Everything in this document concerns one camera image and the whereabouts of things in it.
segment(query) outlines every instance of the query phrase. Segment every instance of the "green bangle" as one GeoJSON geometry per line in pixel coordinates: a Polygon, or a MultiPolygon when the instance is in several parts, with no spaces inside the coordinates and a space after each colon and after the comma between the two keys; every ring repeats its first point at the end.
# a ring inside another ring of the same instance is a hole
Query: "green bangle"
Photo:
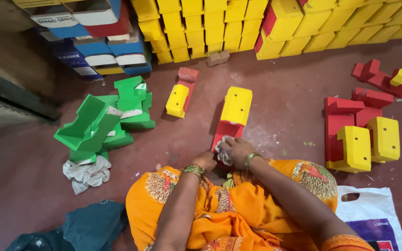
{"type": "Polygon", "coordinates": [[[261,157],[261,155],[259,153],[254,152],[254,153],[251,153],[248,156],[246,156],[246,158],[244,159],[244,167],[246,167],[247,171],[249,170],[249,160],[251,160],[251,158],[255,157],[255,156],[261,157]]]}
{"type": "Polygon", "coordinates": [[[200,179],[200,182],[201,182],[202,181],[201,176],[204,175],[205,170],[202,169],[200,166],[193,164],[193,165],[188,165],[187,167],[185,167],[183,172],[193,173],[194,175],[198,176],[198,178],[200,179]]]}

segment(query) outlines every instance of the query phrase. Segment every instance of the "white plastic bag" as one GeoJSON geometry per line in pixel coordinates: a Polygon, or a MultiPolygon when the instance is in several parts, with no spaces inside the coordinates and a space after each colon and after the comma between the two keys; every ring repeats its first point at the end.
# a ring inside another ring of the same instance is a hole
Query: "white plastic bag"
{"type": "Polygon", "coordinates": [[[402,231],[389,188],[354,188],[338,186],[336,215],[361,238],[378,242],[381,251],[402,251],[402,231]],[[355,201],[342,196],[359,193],[355,201]]]}

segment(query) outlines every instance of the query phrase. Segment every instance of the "stacked yellow blocks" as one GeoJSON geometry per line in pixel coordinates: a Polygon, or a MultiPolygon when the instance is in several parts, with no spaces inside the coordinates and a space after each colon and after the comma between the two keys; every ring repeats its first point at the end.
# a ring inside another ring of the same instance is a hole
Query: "stacked yellow blocks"
{"type": "Polygon", "coordinates": [[[159,11],[154,0],[131,0],[158,63],[253,49],[268,4],[268,0],[204,0],[204,6],[203,0],[157,2],[159,11]]]}
{"type": "Polygon", "coordinates": [[[402,0],[272,0],[257,59],[402,38],[402,0]]]}

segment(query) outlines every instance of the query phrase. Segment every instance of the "dusty floor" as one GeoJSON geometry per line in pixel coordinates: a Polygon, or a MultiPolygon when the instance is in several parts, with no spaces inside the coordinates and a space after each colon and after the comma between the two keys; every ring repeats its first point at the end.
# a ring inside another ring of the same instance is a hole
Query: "dusty floor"
{"type": "MultiPolygon", "coordinates": [[[[156,128],[134,132],[132,145],[110,151],[111,179],[77,197],[62,173],[68,149],[53,134],[75,118],[88,93],[116,94],[113,81],[126,76],[109,76],[103,85],[101,81],[83,83],[64,74],[57,91],[58,99],[64,102],[59,122],[0,130],[0,250],[22,233],[61,225],[65,213],[78,207],[105,198],[124,201],[133,182],[155,170],[157,164],[179,168],[189,164],[193,156],[210,148],[221,100],[232,85],[253,91],[243,137],[263,156],[306,159],[324,165],[323,99],[335,95],[350,98],[355,87],[371,88],[350,77],[350,72],[356,62],[372,58],[381,60],[381,69],[388,73],[402,68],[402,40],[264,61],[257,61],[253,51],[240,52],[232,54],[226,64],[210,69],[203,59],[154,65],[153,72],[144,78],[153,93],[150,112],[156,128]],[[185,119],[168,116],[164,111],[180,66],[201,72],[185,119]]],[[[384,115],[399,121],[402,150],[402,102],[385,108],[384,115]]],[[[370,173],[338,172],[335,177],[339,185],[390,187],[402,225],[402,151],[399,161],[375,164],[370,173]]],[[[136,250],[128,229],[114,249],[136,250]]]]}

